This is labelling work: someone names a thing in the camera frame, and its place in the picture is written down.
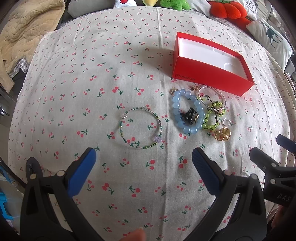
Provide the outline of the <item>person's right hand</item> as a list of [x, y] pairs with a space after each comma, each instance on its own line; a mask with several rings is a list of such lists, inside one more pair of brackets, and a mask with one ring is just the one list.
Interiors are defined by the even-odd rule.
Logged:
[[283, 217], [285, 216], [286, 211], [287, 211], [286, 207], [284, 207], [282, 205], [278, 206], [278, 209], [277, 209], [277, 211], [272, 219], [272, 222], [271, 222], [272, 229], [274, 229], [275, 227], [277, 227], [281, 223]]

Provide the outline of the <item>person's left hand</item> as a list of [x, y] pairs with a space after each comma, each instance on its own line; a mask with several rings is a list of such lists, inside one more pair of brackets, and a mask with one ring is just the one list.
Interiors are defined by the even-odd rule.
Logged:
[[120, 239], [120, 241], [146, 241], [147, 236], [142, 227], [134, 230], [130, 234], [128, 234], [126, 237], [123, 237]]

